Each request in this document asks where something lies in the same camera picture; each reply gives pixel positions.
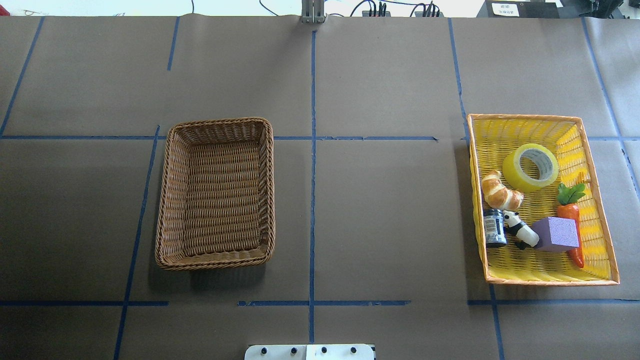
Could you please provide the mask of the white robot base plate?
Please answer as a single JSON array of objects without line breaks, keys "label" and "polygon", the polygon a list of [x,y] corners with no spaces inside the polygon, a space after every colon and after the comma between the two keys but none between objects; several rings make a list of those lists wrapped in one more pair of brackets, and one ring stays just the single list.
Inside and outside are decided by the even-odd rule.
[{"label": "white robot base plate", "polygon": [[338,344],[255,344],[245,360],[375,360],[375,347],[364,343]]}]

